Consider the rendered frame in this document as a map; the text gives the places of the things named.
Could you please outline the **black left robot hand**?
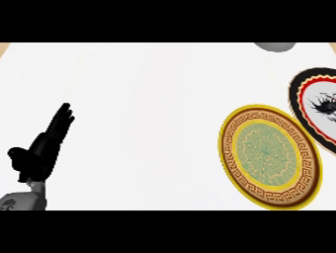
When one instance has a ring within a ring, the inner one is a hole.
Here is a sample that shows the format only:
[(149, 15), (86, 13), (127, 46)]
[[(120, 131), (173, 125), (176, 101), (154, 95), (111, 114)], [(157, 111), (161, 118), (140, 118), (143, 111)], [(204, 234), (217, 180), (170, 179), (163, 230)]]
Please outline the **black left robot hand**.
[(12, 147), (7, 155), (12, 168), (19, 172), (19, 183), (44, 182), (52, 175), (59, 147), (66, 136), (74, 116), (69, 103), (63, 103), (56, 111), (47, 130), (41, 132), (28, 149)]

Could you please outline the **yellow-rimmed green patterned plate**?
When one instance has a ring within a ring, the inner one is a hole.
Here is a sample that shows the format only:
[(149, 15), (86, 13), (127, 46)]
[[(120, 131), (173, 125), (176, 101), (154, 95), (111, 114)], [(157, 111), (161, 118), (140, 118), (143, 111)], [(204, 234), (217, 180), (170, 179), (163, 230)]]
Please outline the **yellow-rimmed green patterned plate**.
[(269, 210), (299, 210), (321, 187), (322, 164), (299, 122), (266, 105), (238, 108), (217, 138), (228, 178), (245, 198)]

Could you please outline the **black-rimmed white plate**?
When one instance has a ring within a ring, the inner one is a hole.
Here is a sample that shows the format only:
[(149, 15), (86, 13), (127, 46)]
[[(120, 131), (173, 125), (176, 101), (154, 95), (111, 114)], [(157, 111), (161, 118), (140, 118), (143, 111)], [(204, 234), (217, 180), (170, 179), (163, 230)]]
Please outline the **black-rimmed white plate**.
[(336, 155), (336, 69), (310, 68), (296, 74), (288, 104), (310, 136)]

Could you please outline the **grey rounded object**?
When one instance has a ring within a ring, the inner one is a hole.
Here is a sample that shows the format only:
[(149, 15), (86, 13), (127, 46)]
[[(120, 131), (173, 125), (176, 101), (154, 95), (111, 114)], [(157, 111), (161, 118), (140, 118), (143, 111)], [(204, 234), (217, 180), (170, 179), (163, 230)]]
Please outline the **grey rounded object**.
[(284, 52), (294, 47), (294, 42), (257, 42), (256, 46), (265, 51)]

